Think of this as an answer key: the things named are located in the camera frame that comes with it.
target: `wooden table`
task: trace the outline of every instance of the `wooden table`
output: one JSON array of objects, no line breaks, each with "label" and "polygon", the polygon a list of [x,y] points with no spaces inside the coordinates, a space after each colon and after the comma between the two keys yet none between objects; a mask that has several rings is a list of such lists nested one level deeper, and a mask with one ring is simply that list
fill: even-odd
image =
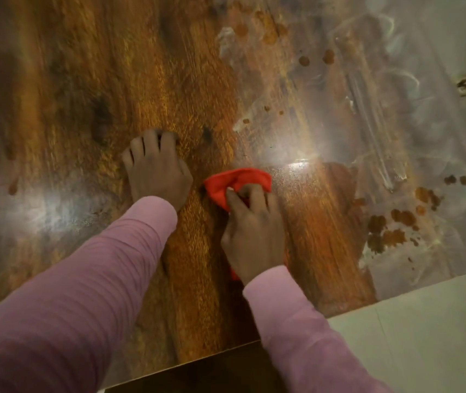
[{"label": "wooden table", "polygon": [[202,187],[230,168],[273,176],[289,270],[318,310],[376,302],[359,259],[385,228],[366,207],[390,188],[351,164],[368,139],[337,58],[355,51],[314,1],[0,0],[0,301],[131,205],[120,153],[144,129],[178,132],[195,178],[106,385],[258,339],[219,245],[227,215]]}]

